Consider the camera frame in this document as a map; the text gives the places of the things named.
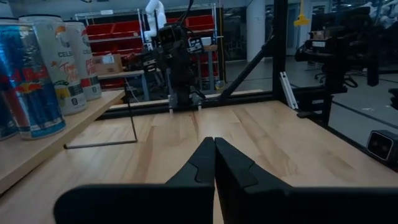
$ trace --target wooden shelf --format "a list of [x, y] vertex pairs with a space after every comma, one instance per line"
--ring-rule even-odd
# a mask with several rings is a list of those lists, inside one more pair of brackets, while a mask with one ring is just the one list
[[60, 152], [63, 145], [81, 133], [97, 117], [124, 96], [124, 91], [104, 92], [88, 102], [85, 111], [66, 116], [67, 127], [53, 136], [24, 141], [19, 136], [0, 142], [0, 194], [14, 185], [44, 160]]

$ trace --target wooden board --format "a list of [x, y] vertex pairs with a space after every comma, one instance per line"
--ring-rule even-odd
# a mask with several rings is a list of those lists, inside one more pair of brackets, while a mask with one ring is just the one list
[[65, 143], [123, 96], [124, 91], [104, 92], [102, 98], [89, 102], [85, 111], [66, 116], [66, 129], [53, 136], [32, 141], [23, 141], [19, 136], [14, 136], [0, 142], [0, 194], [44, 160], [61, 151]]
[[[164, 183], [207, 136], [225, 138], [293, 186], [398, 186], [398, 174], [276, 101], [134, 120], [137, 144], [62, 151], [44, 162], [0, 199], [2, 223], [54, 223], [56, 199], [82, 184]], [[113, 135], [123, 125], [132, 134], [121, 118], [95, 122], [83, 135], [124, 140]], [[217, 198], [214, 211], [214, 223], [222, 223]]]

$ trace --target yellow object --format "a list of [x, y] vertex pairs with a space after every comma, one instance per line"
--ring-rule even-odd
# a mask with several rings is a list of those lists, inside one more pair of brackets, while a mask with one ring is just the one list
[[294, 21], [295, 26], [305, 26], [310, 23], [309, 19], [305, 18], [304, 15], [304, 0], [301, 0], [301, 5], [300, 5], [300, 15], [298, 15], [298, 20]]

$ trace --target glass panel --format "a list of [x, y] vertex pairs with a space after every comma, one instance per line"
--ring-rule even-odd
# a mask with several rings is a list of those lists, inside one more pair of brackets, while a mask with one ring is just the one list
[[246, 8], [224, 10], [225, 60], [246, 60]]
[[287, 13], [287, 48], [294, 47], [294, 21], [296, 19], [296, 9], [289, 9]]

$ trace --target celsius can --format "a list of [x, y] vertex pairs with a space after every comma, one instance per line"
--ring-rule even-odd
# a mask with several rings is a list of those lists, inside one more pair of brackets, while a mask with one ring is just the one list
[[13, 17], [0, 17], [0, 22], [18, 23], [19, 19]]
[[67, 30], [61, 18], [29, 15], [21, 16], [19, 22], [33, 24], [62, 113], [70, 115], [85, 110], [87, 100], [80, 85]]
[[101, 97], [102, 91], [95, 71], [86, 27], [77, 21], [65, 21], [65, 25], [86, 99], [88, 101], [98, 99]]
[[18, 129], [12, 121], [11, 113], [0, 96], [0, 141], [14, 136], [17, 132]]
[[65, 128], [31, 24], [0, 24], [0, 92], [24, 139]]

